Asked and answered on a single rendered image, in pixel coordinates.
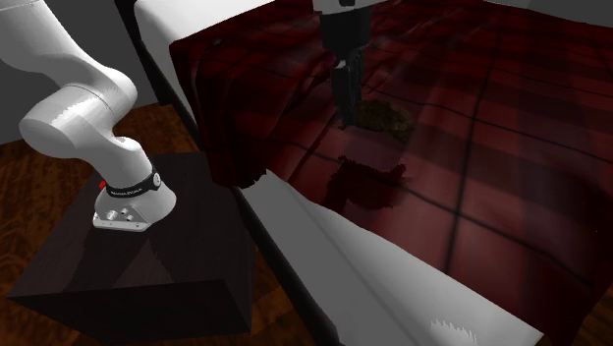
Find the dark robot stand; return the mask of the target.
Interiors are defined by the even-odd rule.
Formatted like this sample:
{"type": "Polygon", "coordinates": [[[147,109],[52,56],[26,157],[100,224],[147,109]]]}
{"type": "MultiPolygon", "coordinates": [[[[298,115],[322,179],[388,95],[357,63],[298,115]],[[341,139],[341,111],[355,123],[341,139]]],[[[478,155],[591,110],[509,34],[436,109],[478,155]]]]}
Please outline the dark robot stand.
{"type": "Polygon", "coordinates": [[[8,299],[110,345],[248,332],[254,249],[202,152],[152,162],[177,202],[146,231],[96,229],[93,174],[8,299]]]}

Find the olive green lumpy object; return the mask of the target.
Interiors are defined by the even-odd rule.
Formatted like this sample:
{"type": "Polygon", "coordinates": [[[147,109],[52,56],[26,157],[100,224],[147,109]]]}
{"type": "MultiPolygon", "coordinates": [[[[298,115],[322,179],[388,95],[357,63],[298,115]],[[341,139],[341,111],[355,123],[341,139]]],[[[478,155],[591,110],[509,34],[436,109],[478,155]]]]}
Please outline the olive green lumpy object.
{"type": "Polygon", "coordinates": [[[356,112],[359,127],[385,133],[401,143],[410,138],[416,127],[416,121],[408,110],[387,101],[361,100],[356,112]]]}

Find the red plaid blanket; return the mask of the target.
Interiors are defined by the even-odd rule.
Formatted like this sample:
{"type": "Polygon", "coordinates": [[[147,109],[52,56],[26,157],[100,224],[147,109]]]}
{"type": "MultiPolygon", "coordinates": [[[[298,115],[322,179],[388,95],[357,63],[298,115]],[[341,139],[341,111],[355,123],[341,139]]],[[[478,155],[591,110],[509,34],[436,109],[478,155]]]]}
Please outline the red plaid blanket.
{"type": "Polygon", "coordinates": [[[309,0],[174,41],[215,182],[273,172],[572,346],[613,283],[613,29],[484,0],[374,6],[362,96],[404,136],[343,127],[309,0]]]}

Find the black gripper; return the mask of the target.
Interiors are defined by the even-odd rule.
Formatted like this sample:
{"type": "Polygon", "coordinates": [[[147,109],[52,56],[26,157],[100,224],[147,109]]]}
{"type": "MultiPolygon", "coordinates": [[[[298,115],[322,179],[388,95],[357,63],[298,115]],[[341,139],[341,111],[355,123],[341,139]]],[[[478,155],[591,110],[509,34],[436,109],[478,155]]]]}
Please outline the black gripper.
{"type": "Polygon", "coordinates": [[[338,59],[332,70],[332,87],[343,127],[355,124],[362,100],[362,47],[369,42],[371,14],[371,8],[360,8],[319,16],[322,46],[338,59]],[[352,68],[345,61],[351,54],[352,68]]]}

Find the white bed with dark frame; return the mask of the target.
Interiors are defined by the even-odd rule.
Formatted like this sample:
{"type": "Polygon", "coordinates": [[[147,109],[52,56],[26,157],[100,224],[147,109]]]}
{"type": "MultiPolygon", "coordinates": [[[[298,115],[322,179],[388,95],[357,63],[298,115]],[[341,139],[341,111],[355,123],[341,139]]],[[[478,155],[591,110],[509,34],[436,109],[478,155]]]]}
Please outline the white bed with dark frame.
{"type": "MultiPolygon", "coordinates": [[[[273,1],[116,0],[150,63],[155,89],[171,100],[205,154],[169,47],[273,1]]],[[[229,187],[263,251],[295,275],[341,346],[536,346],[547,337],[398,246],[352,236],[348,220],[336,219],[273,172],[249,187],[229,187]]]]}

